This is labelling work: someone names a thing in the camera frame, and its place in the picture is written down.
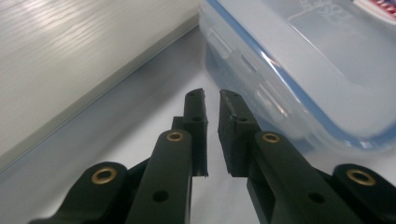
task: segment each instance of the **white table surface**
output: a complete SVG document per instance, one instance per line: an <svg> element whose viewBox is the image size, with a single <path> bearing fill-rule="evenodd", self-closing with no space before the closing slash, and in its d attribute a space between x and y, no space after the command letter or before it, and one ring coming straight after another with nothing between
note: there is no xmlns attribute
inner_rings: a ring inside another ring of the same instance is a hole
<svg viewBox="0 0 396 224"><path fill-rule="evenodd" d="M196 26L200 2L0 1L0 170Z"/></svg>
<svg viewBox="0 0 396 224"><path fill-rule="evenodd" d="M1 223L51 216L83 171L98 162L131 168L148 158L173 116L182 116L184 95L198 88L205 90L209 120L209 177L193 179L191 223L259 223L246 179L226 171L217 134L219 89L203 68L203 48L199 30L191 31L9 166L0 174ZM319 151L305 157L327 173L340 163L361 164L396 184L395 152L365 160Z"/></svg>

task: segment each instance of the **black plastic linkage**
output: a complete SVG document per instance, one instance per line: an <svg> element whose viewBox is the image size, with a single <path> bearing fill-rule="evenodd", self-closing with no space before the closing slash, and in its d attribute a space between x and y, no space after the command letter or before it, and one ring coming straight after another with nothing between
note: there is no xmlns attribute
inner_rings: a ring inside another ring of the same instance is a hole
<svg viewBox="0 0 396 224"><path fill-rule="evenodd" d="M313 168L287 138L261 132L242 97L220 92L219 139L232 176L247 177L261 223L396 223L396 188L375 172Z"/></svg>
<svg viewBox="0 0 396 224"><path fill-rule="evenodd" d="M174 117L173 129L183 129L192 136L192 175L208 176L206 164L207 117L203 89L190 91L184 101L183 117Z"/></svg>
<svg viewBox="0 0 396 224"><path fill-rule="evenodd" d="M130 170L103 162L85 171L56 214L30 224L189 223L191 178L208 176L205 95L186 95L184 117L162 133L151 157Z"/></svg>
<svg viewBox="0 0 396 224"><path fill-rule="evenodd" d="M162 133L125 223L190 220L191 168L191 135L178 129Z"/></svg>

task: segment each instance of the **screw hole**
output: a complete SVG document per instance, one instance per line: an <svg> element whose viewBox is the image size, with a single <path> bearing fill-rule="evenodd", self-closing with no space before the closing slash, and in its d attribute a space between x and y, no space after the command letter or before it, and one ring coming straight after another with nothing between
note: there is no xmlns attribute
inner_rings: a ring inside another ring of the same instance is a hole
<svg viewBox="0 0 396 224"><path fill-rule="evenodd" d="M169 194L165 190L159 190L152 195L152 200L157 203L163 203L168 200Z"/></svg>
<svg viewBox="0 0 396 224"><path fill-rule="evenodd" d="M103 167L97 170L91 178L92 183L97 185L106 184L116 178L117 170L112 167Z"/></svg>
<svg viewBox="0 0 396 224"><path fill-rule="evenodd" d="M273 133L265 133L262 136L262 139L266 142L270 142L270 143L277 143L280 141L279 136L277 136L276 134Z"/></svg>
<svg viewBox="0 0 396 224"><path fill-rule="evenodd" d="M201 121L202 119L201 119L200 117L194 117L192 120L194 120L195 122L199 122L199 121Z"/></svg>
<svg viewBox="0 0 396 224"><path fill-rule="evenodd" d="M166 135L166 138L171 142L178 142L183 139L183 134L178 132L169 133L168 135Z"/></svg>
<svg viewBox="0 0 396 224"><path fill-rule="evenodd" d="M375 179L371 175L361 170L348 170L346 171L346 175L349 177L349 179L360 185L373 186L376 183Z"/></svg>
<svg viewBox="0 0 396 224"><path fill-rule="evenodd" d="M309 196L309 199L314 203L324 203L325 202L324 197L319 193L312 192L312 193L309 193L308 196Z"/></svg>

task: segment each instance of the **transparent container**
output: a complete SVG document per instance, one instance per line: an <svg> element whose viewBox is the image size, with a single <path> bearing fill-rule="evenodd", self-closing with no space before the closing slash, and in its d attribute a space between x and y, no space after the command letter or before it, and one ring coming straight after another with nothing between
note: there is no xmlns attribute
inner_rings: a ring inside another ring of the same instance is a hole
<svg viewBox="0 0 396 224"><path fill-rule="evenodd" d="M350 155L396 147L391 22L353 1L206 0L200 27L209 74L288 138Z"/></svg>

